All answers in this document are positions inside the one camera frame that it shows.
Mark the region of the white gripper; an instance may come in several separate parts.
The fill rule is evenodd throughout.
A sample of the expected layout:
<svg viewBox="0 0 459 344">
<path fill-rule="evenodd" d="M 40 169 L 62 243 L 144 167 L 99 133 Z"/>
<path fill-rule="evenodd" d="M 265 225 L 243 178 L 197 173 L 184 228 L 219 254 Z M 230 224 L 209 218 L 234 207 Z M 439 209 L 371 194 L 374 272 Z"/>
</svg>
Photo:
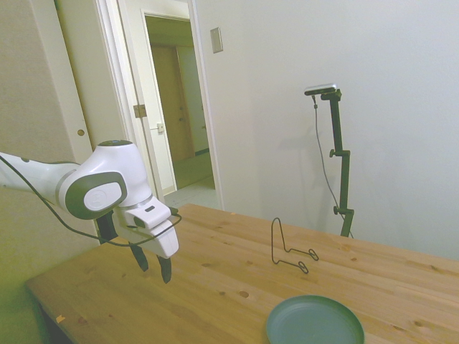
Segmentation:
<svg viewBox="0 0 459 344">
<path fill-rule="evenodd" d="M 138 244 L 131 246 L 131 252 L 141 270 L 146 272 L 149 268 L 143 252 L 146 249 L 157 255 L 162 280 L 168 284 L 172 276 L 170 257 L 179 249 L 175 228 L 169 221 L 168 213 L 158 215 L 155 211 L 116 211 L 115 217 L 118 235 L 132 244 Z"/>
</svg>

